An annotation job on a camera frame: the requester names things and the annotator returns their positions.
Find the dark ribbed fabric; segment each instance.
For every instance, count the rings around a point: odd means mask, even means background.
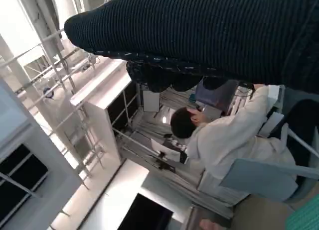
[[[65,32],[104,56],[173,58],[213,68],[194,75],[319,93],[318,0],[112,0],[68,19]]]

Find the black panel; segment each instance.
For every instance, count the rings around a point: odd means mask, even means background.
[[[125,97],[127,103],[131,101],[131,99],[136,95],[136,84],[131,82],[129,85],[125,88]]]
[[[132,103],[128,107],[129,118],[131,118],[134,115],[138,108],[138,99],[135,98],[135,100],[132,101]]]
[[[121,93],[108,107],[111,123],[116,119],[119,113],[124,110],[124,108],[124,97]]]
[[[0,163],[0,172],[8,174],[28,154],[30,154],[30,151],[24,145],[20,145],[2,163]]]
[[[118,230],[165,230],[173,212],[137,194]]]
[[[0,172],[8,175],[30,153],[26,146],[19,146],[0,164]],[[10,178],[31,190],[47,171],[47,167],[36,156],[31,155]],[[10,182],[4,181],[0,185],[0,196],[0,221],[2,221],[28,194]]]

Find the green fabric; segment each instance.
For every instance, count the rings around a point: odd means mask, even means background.
[[[287,219],[286,230],[319,230],[319,195]]]

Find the light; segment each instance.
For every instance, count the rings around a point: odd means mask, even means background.
[[[0,22],[0,35],[14,56],[25,52],[40,42],[18,0],[0,0]],[[42,55],[43,51],[38,46],[18,58],[18,62],[24,66]]]

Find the dark hair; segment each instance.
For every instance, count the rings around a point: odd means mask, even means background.
[[[187,108],[180,108],[172,115],[170,127],[177,138],[187,139],[193,134],[196,126],[191,121],[192,115]]]
[[[163,135],[164,138],[171,138],[172,137],[172,134],[165,134]]]

